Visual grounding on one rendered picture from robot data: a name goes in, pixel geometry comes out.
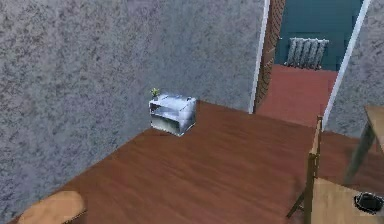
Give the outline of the tan wooden table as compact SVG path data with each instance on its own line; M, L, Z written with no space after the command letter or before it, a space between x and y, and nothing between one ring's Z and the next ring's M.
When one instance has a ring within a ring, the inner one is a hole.
M344 175L344 185L352 182L373 142L376 142L377 148L384 154L384 106L367 105L365 112L367 122L359 144L352 153L351 161Z

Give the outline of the small black round object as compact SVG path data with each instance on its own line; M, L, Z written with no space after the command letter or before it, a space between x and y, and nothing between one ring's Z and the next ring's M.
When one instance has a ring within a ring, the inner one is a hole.
M361 192L354 196L354 204L359 210L374 215L384 207L384 198L370 192Z

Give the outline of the silver metal side table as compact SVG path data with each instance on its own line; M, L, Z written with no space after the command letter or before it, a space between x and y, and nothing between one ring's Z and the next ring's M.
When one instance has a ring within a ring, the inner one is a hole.
M182 136L196 123L196 105L194 97L161 94L149 101L151 127Z

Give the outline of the grey wall radiator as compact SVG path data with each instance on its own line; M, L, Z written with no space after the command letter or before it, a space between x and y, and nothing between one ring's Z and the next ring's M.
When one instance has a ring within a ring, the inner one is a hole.
M285 66L319 70L329 41L326 39L293 37L289 42Z

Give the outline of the tan wooden chair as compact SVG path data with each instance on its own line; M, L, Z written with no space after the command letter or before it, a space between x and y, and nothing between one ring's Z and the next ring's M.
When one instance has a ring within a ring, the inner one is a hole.
M312 147L307 157L306 182L286 217L303 212L303 224L384 224L384 205L379 211L362 209L364 192L318 176L323 117L316 119Z

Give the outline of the tan wooden stool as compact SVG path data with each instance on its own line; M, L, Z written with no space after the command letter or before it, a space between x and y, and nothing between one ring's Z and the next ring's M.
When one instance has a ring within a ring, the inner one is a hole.
M26 209L17 224L86 224L87 208L76 191L60 191Z

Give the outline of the brown wooden room door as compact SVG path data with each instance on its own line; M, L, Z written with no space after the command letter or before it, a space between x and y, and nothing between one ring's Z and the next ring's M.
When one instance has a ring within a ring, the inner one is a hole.
M265 99L270 79L272 66L275 59L275 51L277 43L280 40L280 29L286 0L270 0L265 37L263 42L263 51L258 74L258 81L255 93L253 111L256 112L258 107Z

